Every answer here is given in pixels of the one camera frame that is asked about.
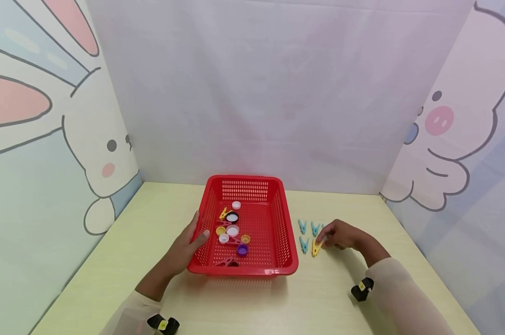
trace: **rabbit eye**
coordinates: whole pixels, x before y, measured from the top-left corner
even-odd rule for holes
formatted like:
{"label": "rabbit eye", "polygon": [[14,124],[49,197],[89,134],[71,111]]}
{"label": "rabbit eye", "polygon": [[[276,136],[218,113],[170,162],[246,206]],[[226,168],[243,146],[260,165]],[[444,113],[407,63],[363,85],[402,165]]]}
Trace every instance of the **rabbit eye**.
{"label": "rabbit eye", "polygon": [[107,142],[107,149],[111,152],[115,151],[117,149],[117,142],[115,142],[115,140],[109,140]]}

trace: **light yellow table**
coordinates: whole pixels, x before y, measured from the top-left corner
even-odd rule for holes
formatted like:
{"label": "light yellow table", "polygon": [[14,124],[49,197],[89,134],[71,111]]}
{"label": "light yellow table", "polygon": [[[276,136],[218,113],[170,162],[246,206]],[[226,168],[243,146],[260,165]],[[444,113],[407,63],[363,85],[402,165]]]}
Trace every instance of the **light yellow table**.
{"label": "light yellow table", "polygon": [[[142,276],[167,251],[199,207],[204,187],[144,183],[125,211],[59,296],[33,335],[98,334]],[[350,289],[365,272],[352,250],[303,255],[297,219],[340,218],[371,233],[400,260],[458,335],[477,329],[377,195],[287,191],[298,244],[296,274],[272,280],[175,278],[162,314],[181,323],[179,334],[387,334],[387,323]]]}

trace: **basket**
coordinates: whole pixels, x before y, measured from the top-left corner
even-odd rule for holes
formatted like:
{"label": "basket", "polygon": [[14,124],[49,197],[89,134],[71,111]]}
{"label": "basket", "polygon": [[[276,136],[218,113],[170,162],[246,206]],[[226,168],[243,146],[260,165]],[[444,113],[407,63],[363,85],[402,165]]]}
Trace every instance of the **basket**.
{"label": "basket", "polygon": [[[236,246],[221,244],[216,234],[222,210],[240,201],[239,236],[249,235],[249,252],[239,257]],[[200,202],[195,239],[210,230],[208,241],[195,253],[188,270],[213,276],[273,277],[291,275],[298,267],[297,249],[280,179],[260,176],[216,175],[208,179]],[[235,257],[239,267],[216,264]]]}

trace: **left hand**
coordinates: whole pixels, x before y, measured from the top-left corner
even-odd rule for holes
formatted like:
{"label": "left hand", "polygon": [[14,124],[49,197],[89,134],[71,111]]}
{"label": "left hand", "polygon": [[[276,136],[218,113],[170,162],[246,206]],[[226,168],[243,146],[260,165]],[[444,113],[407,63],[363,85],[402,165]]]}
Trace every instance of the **left hand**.
{"label": "left hand", "polygon": [[182,233],[176,237],[176,240],[174,240],[167,254],[161,259],[161,261],[165,263],[165,268],[172,276],[181,274],[187,268],[189,262],[191,262],[193,258],[193,254],[195,254],[195,252],[206,243],[208,237],[210,237],[210,231],[204,230],[196,240],[189,243],[197,228],[197,222],[199,222],[199,211],[195,213],[189,225],[187,225]]}

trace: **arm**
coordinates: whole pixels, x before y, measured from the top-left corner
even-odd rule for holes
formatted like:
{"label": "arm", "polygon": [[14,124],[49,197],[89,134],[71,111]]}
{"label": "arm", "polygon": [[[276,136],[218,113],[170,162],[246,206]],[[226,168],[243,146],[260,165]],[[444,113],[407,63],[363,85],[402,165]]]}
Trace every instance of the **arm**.
{"label": "arm", "polygon": [[401,335],[453,335],[435,305],[412,280],[411,275],[371,235],[340,220],[322,229],[317,242],[327,238],[324,247],[353,248],[361,252],[373,279],[370,296],[389,317]]}
{"label": "arm", "polygon": [[135,290],[122,302],[100,335],[130,335],[132,332],[129,332],[129,328],[136,330],[139,325],[147,327],[147,319],[160,312],[161,298],[171,279],[187,268],[195,251],[202,247],[210,236],[209,230],[206,230],[196,240],[189,243],[198,221],[199,212],[196,212],[189,225],[176,237],[165,256],[150,269],[137,284]]}

